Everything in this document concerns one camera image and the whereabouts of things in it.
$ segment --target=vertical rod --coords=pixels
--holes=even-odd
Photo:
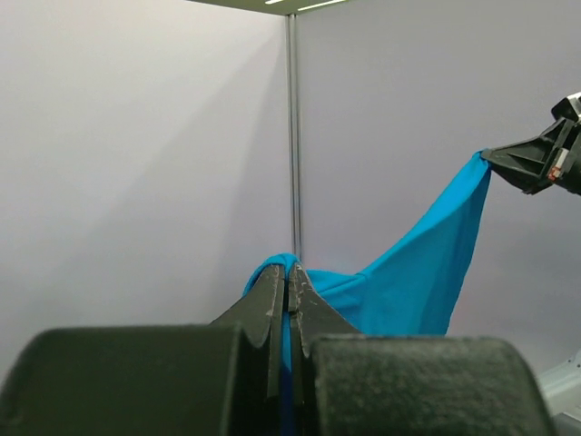
[[[288,15],[287,68],[289,72],[290,195],[292,199],[292,251],[302,259],[302,212],[300,197],[300,112],[297,54],[297,16]]]

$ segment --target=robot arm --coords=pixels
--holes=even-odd
[[[485,150],[482,158],[524,193],[556,184],[581,194],[581,93],[564,98],[551,113],[556,121],[539,136]]]

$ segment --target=ceiling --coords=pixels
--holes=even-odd
[[[316,11],[322,7],[329,7],[333,5],[340,5],[348,0],[271,0],[276,1],[270,5],[266,4],[266,0],[193,0],[198,3],[207,3],[209,5],[219,5],[227,7],[235,7],[237,9],[246,9],[248,11],[263,12],[266,14],[275,15],[291,15],[304,14],[311,11]]]

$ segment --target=gray wall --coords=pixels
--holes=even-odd
[[[0,379],[37,332],[207,322],[291,248],[284,19],[0,2]]]
[[[475,151],[539,134],[581,90],[577,0],[352,0],[300,18],[304,252],[355,272]],[[537,371],[581,347],[581,200],[494,177],[452,334]]]

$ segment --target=blue cloth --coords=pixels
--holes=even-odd
[[[478,236],[490,169],[480,153],[460,170],[428,212],[396,245],[353,275],[310,270],[314,288],[347,321],[366,334],[445,334]],[[244,293],[268,265],[288,274],[298,259],[271,257],[252,275]],[[288,318],[283,360],[291,367]]]

